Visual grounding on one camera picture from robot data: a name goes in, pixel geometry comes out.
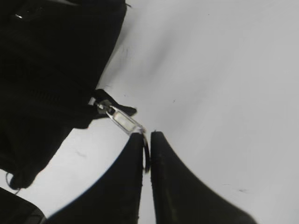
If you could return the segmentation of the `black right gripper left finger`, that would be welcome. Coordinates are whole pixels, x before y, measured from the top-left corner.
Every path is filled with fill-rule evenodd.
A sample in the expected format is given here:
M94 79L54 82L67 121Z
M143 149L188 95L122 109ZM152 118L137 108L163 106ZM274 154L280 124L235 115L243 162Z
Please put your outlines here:
M85 193L48 218L48 224L136 224L143 173L143 136L134 133L124 149Z

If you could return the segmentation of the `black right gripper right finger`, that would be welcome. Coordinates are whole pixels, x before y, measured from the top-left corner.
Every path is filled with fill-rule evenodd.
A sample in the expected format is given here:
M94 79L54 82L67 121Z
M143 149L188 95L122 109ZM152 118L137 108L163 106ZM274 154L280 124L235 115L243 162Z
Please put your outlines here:
M158 224L254 224L247 212L231 204L194 175L162 132L152 132L151 183Z

